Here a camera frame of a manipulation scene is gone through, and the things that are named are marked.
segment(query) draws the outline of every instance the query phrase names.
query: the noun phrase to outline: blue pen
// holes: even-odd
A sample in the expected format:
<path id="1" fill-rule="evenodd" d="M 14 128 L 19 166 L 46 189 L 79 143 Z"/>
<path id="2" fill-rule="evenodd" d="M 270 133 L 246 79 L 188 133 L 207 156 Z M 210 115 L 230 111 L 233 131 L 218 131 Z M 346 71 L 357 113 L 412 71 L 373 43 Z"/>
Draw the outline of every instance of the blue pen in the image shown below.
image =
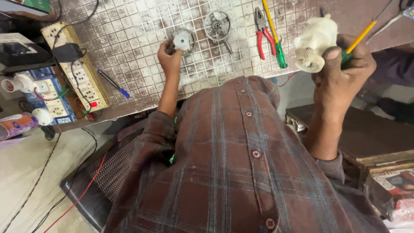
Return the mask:
<path id="1" fill-rule="evenodd" d="M 110 79 L 108 76 L 106 76 L 106 74 L 101 71 L 100 69 L 96 70 L 98 73 L 100 73 L 104 78 L 106 78 L 106 80 L 108 80 L 114 87 L 116 87 L 118 89 L 119 92 L 121 92 L 127 99 L 129 99 L 129 94 L 128 92 L 126 92 L 124 89 L 120 88 L 117 84 L 114 83 L 114 81 L 112 81 L 112 79 Z"/>

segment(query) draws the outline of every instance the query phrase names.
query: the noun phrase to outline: plastic bottle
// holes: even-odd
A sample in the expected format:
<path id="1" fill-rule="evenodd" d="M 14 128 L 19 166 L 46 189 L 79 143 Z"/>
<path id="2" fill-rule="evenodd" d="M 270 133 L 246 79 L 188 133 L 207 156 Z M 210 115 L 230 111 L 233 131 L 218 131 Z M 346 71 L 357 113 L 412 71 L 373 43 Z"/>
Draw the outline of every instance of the plastic bottle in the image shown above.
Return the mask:
<path id="1" fill-rule="evenodd" d="M 38 120 L 29 112 L 0 119 L 0 141 L 29 131 L 38 125 Z"/>
<path id="2" fill-rule="evenodd" d="M 323 18 L 307 19 L 302 33 L 293 40 L 295 65 L 299 69 L 317 73 L 325 65 L 322 54 L 327 48 L 336 46 L 338 34 L 338 25 L 330 17 L 330 14 L 326 14 Z"/>

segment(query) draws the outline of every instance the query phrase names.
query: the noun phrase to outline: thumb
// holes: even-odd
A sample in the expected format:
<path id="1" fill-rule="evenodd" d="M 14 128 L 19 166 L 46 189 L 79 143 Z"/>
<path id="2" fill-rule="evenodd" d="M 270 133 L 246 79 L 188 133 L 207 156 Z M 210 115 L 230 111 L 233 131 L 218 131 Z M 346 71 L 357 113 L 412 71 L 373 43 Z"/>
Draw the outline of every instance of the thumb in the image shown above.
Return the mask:
<path id="1" fill-rule="evenodd" d="M 176 52 L 174 53 L 174 56 L 178 56 L 178 57 L 181 58 L 183 53 L 184 53 L 184 51 L 182 49 L 177 49 Z"/>
<path id="2" fill-rule="evenodd" d="M 327 78 L 336 78 L 342 76 L 341 71 L 341 48 L 338 46 L 330 47 L 322 55 L 325 60 L 323 73 Z"/>

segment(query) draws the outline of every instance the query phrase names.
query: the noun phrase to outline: shirt sleeve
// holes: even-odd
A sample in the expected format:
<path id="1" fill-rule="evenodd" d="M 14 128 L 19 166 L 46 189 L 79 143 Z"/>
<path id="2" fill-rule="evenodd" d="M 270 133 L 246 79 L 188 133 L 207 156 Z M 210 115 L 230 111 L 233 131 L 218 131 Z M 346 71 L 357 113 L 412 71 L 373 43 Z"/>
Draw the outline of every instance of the shirt sleeve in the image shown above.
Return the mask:
<path id="1" fill-rule="evenodd" d="M 326 177 L 337 180 L 342 184 L 345 182 L 345 173 L 342 167 L 342 153 L 338 152 L 338 156 L 333 160 L 317 159 L 316 164 L 323 171 Z"/>
<path id="2" fill-rule="evenodd" d="M 143 133 L 135 143 L 130 170 L 112 205 L 105 233 L 118 232 L 135 202 L 146 192 L 151 183 L 171 164 L 175 150 L 174 119 L 164 112 L 149 115 Z"/>

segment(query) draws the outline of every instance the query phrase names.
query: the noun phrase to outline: screwdriver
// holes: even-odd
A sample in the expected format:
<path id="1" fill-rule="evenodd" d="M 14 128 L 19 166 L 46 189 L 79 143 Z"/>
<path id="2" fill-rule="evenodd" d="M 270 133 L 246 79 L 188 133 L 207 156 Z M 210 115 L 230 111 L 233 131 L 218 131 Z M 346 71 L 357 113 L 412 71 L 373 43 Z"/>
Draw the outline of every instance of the screwdriver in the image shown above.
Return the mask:
<path id="1" fill-rule="evenodd" d="M 272 21 L 272 18 L 270 16 L 270 13 L 269 13 L 269 8 L 267 7 L 266 0 L 263 0 L 263 6 L 265 7 L 265 12 L 266 12 L 266 15 L 267 15 L 267 19 L 269 20 L 270 28 L 272 29 L 272 34 L 273 34 L 275 47 L 276 47 L 277 63 L 279 64 L 280 68 L 284 69 L 284 68 L 287 67 L 286 58 L 285 58 L 283 50 L 282 50 L 282 45 L 279 43 L 279 39 L 277 38 L 276 30 L 274 29 L 273 21 Z"/>
<path id="2" fill-rule="evenodd" d="M 352 50 L 361 42 L 361 40 L 368 34 L 368 32 L 374 27 L 377 23 L 377 19 L 379 16 L 385 11 L 385 9 L 391 4 L 393 0 L 390 0 L 388 4 L 381 10 L 381 12 L 369 22 L 369 24 L 364 28 L 364 30 L 359 34 L 358 37 L 352 42 L 352 44 L 344 51 L 342 50 L 342 61 L 341 65 L 343 65 L 346 61 L 348 61 L 352 57 Z"/>
<path id="3" fill-rule="evenodd" d="M 114 81 L 112 79 L 110 79 L 103 71 L 101 71 L 100 69 L 96 70 L 98 73 L 100 73 L 104 78 L 106 78 L 106 80 L 108 80 L 116 89 L 118 89 L 119 92 L 121 92 L 121 94 L 123 94 L 127 99 L 129 99 L 129 94 L 128 92 L 126 92 L 124 89 L 120 88 L 117 84 L 114 83 Z"/>

